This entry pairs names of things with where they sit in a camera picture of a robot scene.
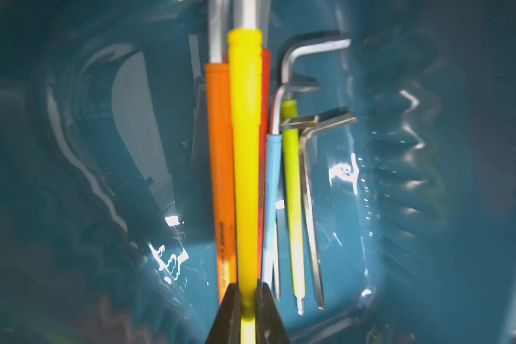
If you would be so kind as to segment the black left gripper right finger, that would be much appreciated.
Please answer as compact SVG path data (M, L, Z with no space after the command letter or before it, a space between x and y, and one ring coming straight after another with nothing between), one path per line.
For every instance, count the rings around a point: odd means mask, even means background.
M257 281L255 328L256 343L291 344L272 291L269 285L260 279Z

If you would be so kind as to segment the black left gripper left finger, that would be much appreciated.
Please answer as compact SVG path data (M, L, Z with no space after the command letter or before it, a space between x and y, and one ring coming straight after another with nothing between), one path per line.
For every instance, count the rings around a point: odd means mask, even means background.
M226 289L206 344L240 344L241 341L241 293L239 285L232 283Z

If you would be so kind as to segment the blue sleeved hex key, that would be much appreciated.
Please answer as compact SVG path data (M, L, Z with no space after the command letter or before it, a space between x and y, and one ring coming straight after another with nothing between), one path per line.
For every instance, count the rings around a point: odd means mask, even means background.
M280 299L280 263L279 241L277 233L278 187L280 180L280 164L282 152L283 130L301 130L311 128L318 123L318 116L280 119L281 105L287 93L315 92L320 89L319 83L289 82L281 85L275 93L269 115L269 130L266 137L265 161L265 203L264 203L264 249L262 255L262 281L267 283L275 297Z

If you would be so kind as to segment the green sleeved hex key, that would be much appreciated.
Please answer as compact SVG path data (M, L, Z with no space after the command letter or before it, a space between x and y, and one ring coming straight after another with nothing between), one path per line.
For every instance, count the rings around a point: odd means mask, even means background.
M281 106L282 154L285 170L285 206L288 213L293 290L298 315L303 315L305 263L300 193L299 131L314 126L315 117L298 117L297 101L285 100Z

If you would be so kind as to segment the orange sleeved hex key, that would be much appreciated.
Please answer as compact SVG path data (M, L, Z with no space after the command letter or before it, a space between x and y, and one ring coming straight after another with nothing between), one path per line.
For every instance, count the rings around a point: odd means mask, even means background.
M233 134L227 63L227 31L231 2L208 2L209 63L206 95L216 239L219 299L237 280Z

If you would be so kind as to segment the red sleeved hex key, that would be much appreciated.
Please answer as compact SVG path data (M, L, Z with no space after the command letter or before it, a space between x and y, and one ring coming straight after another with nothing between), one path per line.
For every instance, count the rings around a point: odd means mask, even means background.
M267 48L262 49L262 102L261 123L259 127L259 227L258 227L258 277L262 282L267 281L263 276L265 263L263 262L264 246L264 212L265 212L265 164L266 164L266 137L269 121L269 84L270 84L271 52Z

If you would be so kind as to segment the yellow sleeved hex key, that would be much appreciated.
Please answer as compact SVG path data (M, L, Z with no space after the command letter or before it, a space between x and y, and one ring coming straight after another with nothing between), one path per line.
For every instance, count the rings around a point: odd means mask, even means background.
M258 1L233 3L228 34L241 343L256 343L262 32Z

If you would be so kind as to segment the large bare steel hex key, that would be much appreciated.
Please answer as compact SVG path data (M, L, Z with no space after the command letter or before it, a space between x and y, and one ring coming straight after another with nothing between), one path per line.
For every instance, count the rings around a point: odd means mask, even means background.
M320 54L324 52L332 52L336 50L343 50L349 47L351 44L350 38L344 35L338 35L333 37L321 37L313 40L307 40L299 42L286 51L285 55L282 58L281 63L281 83L280 86L289 83L296 82L292 79L293 76L293 65L295 61L303 56L311 55L311 54ZM293 93L287 93L283 99L285 100L293 100ZM302 129L299 131L299 138L302 132L305 130ZM305 213L302 205L302 196L301 196L301 206L302 206L302 220L305 220Z

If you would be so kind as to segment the teal plastic storage tray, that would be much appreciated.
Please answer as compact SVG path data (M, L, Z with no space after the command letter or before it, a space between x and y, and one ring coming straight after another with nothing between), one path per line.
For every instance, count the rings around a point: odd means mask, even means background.
M0 343L205 343L220 306L209 1L0 1ZM269 94L293 45L325 309L285 174L291 343L516 339L516 1L258 1Z

